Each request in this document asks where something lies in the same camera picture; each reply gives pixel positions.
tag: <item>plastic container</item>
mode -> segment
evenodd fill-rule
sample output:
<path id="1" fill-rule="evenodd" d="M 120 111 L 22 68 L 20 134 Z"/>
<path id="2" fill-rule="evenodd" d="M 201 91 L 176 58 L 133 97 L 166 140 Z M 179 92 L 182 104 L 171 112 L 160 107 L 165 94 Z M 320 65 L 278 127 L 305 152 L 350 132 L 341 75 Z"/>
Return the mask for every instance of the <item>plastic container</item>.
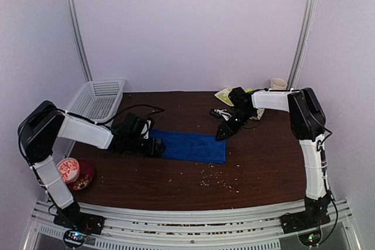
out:
<path id="1" fill-rule="evenodd" d="M 68 106 L 68 111 L 97 122 L 110 119 L 120 105 L 125 79 L 89 81 Z"/>
<path id="2" fill-rule="evenodd" d="M 270 89 L 273 90 L 286 90 L 288 83 L 281 78 L 272 78 Z"/>
<path id="3" fill-rule="evenodd" d="M 80 175 L 80 165 L 74 158 L 65 158 L 56 167 L 66 184 L 74 183 Z"/>

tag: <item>black cable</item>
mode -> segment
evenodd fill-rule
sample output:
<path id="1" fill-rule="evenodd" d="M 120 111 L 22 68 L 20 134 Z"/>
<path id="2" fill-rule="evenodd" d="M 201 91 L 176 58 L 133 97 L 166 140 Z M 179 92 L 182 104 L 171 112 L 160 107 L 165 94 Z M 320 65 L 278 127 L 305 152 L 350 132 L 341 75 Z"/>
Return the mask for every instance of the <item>black cable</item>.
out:
<path id="1" fill-rule="evenodd" d="M 246 130 L 254 129 L 254 128 L 256 128 L 256 127 L 258 127 L 260 125 L 260 122 L 261 122 L 261 120 L 259 120 L 258 124 L 255 125 L 255 126 L 253 126 L 253 127 L 245 127 L 245 126 L 243 126 L 243 128 L 246 129 Z"/>
<path id="2" fill-rule="evenodd" d="M 20 154 L 22 155 L 22 157 L 26 160 L 26 162 L 28 163 L 29 166 L 31 166 L 31 163 L 30 161 L 27 159 L 26 155 L 24 154 L 23 150 L 22 150 L 22 144 L 21 144 L 21 134 L 22 134 L 22 131 L 23 129 L 25 128 L 26 124 L 33 118 L 36 118 L 38 117 L 39 115 L 43 115 L 43 114 L 49 114 L 50 112 L 53 112 L 53 111 L 61 111 L 61 112 L 64 112 L 62 109 L 59 109 L 59 108 L 48 108 L 48 109 L 44 109 L 43 111 L 40 111 L 40 112 L 36 112 L 35 114 L 32 114 L 30 116 L 28 116 L 19 126 L 18 126 L 18 129 L 17 129 L 17 134 L 18 134 L 18 149 L 19 149 L 19 152 Z"/>
<path id="3" fill-rule="evenodd" d="M 110 119 L 108 119 L 107 121 L 104 121 L 104 122 L 100 122 L 100 123 L 97 123 L 97 125 L 105 125 L 105 124 L 108 124 L 110 123 L 113 119 L 115 119 L 117 116 L 119 116 L 120 114 L 124 113 L 125 111 L 128 111 L 129 109 L 132 109 L 132 108 L 138 108 L 138 107 L 148 107 L 148 108 L 153 108 L 153 109 L 157 109 L 158 111 L 155 111 L 155 112 L 152 112 L 150 114 L 147 115 L 147 117 L 153 115 L 153 114 L 159 114 L 161 112 L 165 112 L 165 109 L 163 108 L 160 108 L 160 107 L 156 107 L 154 105 L 148 105 L 148 104 L 137 104 L 137 105 L 132 105 L 130 107 L 126 107 L 126 108 L 123 108 L 122 110 L 120 110 L 118 113 L 116 113 L 113 117 L 111 117 Z"/>
<path id="4" fill-rule="evenodd" d="M 302 98 L 306 101 L 306 97 L 305 97 L 305 93 L 300 90 L 300 93 L 302 94 Z M 323 141 L 321 143 L 319 143 L 318 145 L 322 146 L 323 143 L 325 142 L 325 140 L 327 140 L 329 137 L 331 137 L 333 135 L 333 132 L 331 130 L 329 130 L 326 126 L 324 126 L 323 124 L 321 124 L 316 118 L 315 116 L 311 113 L 310 109 L 307 107 L 309 113 L 310 113 L 310 116 L 312 117 L 312 119 L 319 125 L 321 126 L 325 131 L 327 131 L 329 133 L 329 135 L 325 136 Z"/>
<path id="5" fill-rule="evenodd" d="M 92 121 L 90 118 L 87 118 L 87 117 L 84 117 L 83 115 L 79 115 L 79 114 L 75 114 L 73 112 L 67 112 L 67 115 L 71 115 L 73 117 L 77 117 L 77 118 L 80 118 L 80 119 L 83 119 L 91 124 L 95 124 L 95 121 Z"/>
<path id="6" fill-rule="evenodd" d="M 50 207 L 48 207 L 48 213 L 49 213 L 50 215 L 56 217 L 56 214 L 52 214 L 52 213 L 51 213 L 51 209 L 52 209 L 53 206 L 54 206 L 54 204 L 52 204 Z"/>
<path id="7" fill-rule="evenodd" d="M 331 235 L 331 234 L 333 233 L 333 231 L 335 230 L 335 228 L 336 228 L 336 226 L 337 226 L 337 224 L 338 224 L 338 221 L 339 221 L 339 211 L 338 211 L 338 208 L 337 208 L 336 203 L 335 203 L 334 200 L 332 200 L 332 204 L 333 204 L 333 207 L 334 207 L 335 210 L 336 210 L 336 219 L 335 219 L 335 223 L 334 223 L 334 225 L 333 225 L 331 231 L 328 233 L 328 235 L 325 237 L 325 239 L 323 239 L 323 241 L 319 243 L 319 245 L 320 245 L 320 244 L 323 244 L 324 242 L 326 242 L 326 240 L 330 237 L 330 235 Z"/>

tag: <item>white basket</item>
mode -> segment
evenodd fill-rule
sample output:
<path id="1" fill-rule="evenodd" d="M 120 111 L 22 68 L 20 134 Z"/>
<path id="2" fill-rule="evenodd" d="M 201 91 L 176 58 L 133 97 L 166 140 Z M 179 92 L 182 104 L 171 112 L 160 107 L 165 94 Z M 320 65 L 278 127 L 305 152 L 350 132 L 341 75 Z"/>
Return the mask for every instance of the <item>white basket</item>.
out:
<path id="1" fill-rule="evenodd" d="M 86 82 L 71 101 L 68 111 L 97 122 L 110 119 L 120 105 L 126 80 Z"/>

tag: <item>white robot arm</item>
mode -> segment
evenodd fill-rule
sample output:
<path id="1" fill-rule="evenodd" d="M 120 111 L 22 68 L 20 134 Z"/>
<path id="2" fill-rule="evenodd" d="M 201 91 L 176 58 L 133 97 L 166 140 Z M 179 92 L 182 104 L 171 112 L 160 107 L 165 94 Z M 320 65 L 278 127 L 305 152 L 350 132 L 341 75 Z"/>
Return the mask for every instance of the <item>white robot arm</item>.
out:
<path id="1" fill-rule="evenodd" d="M 132 152 L 159 156 L 165 146 L 161 139 L 148 137 L 153 124 L 152 118 L 142 119 L 129 113 L 122 123 L 110 128 L 57 109 L 49 101 L 41 103 L 21 123 L 18 129 L 21 153 L 57 208 L 55 224 L 100 234 L 104 220 L 103 217 L 80 212 L 52 158 L 56 138 L 66 138 L 120 154 Z"/>
<path id="2" fill-rule="evenodd" d="M 325 116 L 311 88 L 292 91 L 256 90 L 250 93 L 238 87 L 229 94 L 236 112 L 224 117 L 220 110 L 211 114 L 224 118 L 219 125 L 216 140 L 227 139 L 236 134 L 251 117 L 257 116 L 257 109 L 275 109 L 289 112 L 291 129 L 299 140 L 304 155 L 306 170 L 306 210 L 300 214 L 281 217 L 285 233 L 304 230 L 330 221 L 327 207 L 331 202 L 327 182 L 327 162 L 325 156 L 324 132 Z"/>
<path id="3" fill-rule="evenodd" d="M 288 95 L 291 91 L 257 91 L 251 96 L 254 108 L 275 109 L 289 112 Z M 318 135 L 315 140 L 299 140 L 304 155 L 306 169 L 306 196 L 318 200 L 326 195 L 323 170 L 327 167 L 326 161 L 321 160 L 321 150 L 324 150 L 324 133 Z"/>

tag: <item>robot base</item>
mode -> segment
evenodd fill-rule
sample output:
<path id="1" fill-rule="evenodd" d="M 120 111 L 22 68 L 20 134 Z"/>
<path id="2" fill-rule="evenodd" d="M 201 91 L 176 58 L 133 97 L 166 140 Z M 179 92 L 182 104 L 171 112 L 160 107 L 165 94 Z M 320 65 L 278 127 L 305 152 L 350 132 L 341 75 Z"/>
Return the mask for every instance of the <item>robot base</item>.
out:
<path id="1" fill-rule="evenodd" d="M 85 231 L 90 234 L 101 234 L 101 230 L 103 229 L 104 225 L 104 217 L 98 215 L 92 215 L 87 213 L 79 213 L 80 222 L 81 224 L 78 225 L 78 231 Z M 56 225 L 61 225 L 65 228 L 74 228 L 74 226 L 67 222 L 66 219 L 59 213 L 56 214 L 53 223 Z"/>
<path id="2" fill-rule="evenodd" d="M 323 214 L 317 221 L 308 221 L 306 220 L 306 214 L 304 211 L 285 214 L 280 217 L 282 230 L 284 234 L 290 234 L 291 232 L 308 230 L 309 228 L 315 228 L 320 225 L 328 224 L 330 218 L 328 214 Z"/>

